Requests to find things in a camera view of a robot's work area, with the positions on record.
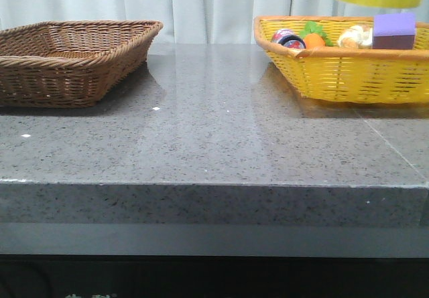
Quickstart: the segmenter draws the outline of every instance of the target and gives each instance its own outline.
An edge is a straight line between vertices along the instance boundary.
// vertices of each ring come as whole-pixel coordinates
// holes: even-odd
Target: toy
[[[413,13],[391,13],[374,17],[374,49],[412,49],[416,36]]]
[[[277,30],[273,34],[271,42],[275,42],[287,48],[304,49],[306,47],[304,41],[292,30],[287,28]]]
[[[300,31],[300,37],[306,43],[307,48],[315,48],[322,46],[333,46],[329,40],[323,27],[318,25],[315,21],[307,21],[304,30]]]
[[[373,28],[368,25],[354,25],[344,30],[336,44],[344,48],[370,48],[373,43]]]

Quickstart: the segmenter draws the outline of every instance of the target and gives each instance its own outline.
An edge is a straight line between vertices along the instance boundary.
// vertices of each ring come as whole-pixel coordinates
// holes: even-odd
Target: yellow wicker basket
[[[333,43],[370,17],[260,16],[255,39],[302,96],[333,102],[429,102],[429,24],[417,23],[413,50],[358,50],[339,47],[286,48],[271,42],[275,31],[298,33],[307,21],[323,25]]]

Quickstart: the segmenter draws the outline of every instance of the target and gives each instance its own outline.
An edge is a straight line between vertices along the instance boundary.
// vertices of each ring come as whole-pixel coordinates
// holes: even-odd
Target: brown wicker basket
[[[0,31],[0,105],[87,107],[146,60],[160,21],[47,21]]]

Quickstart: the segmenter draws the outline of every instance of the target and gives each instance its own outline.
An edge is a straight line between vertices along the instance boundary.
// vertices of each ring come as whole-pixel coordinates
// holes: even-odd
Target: gray granite countertop
[[[301,98],[257,46],[156,45],[98,105],[0,108],[0,222],[429,224],[428,105]]]

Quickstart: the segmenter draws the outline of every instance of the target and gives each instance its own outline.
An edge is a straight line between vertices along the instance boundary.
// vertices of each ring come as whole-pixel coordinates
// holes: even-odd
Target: white curtain
[[[429,0],[411,9],[429,21]],[[0,0],[0,29],[45,20],[156,19],[156,42],[253,43],[257,15],[375,15],[376,9],[335,0]]]

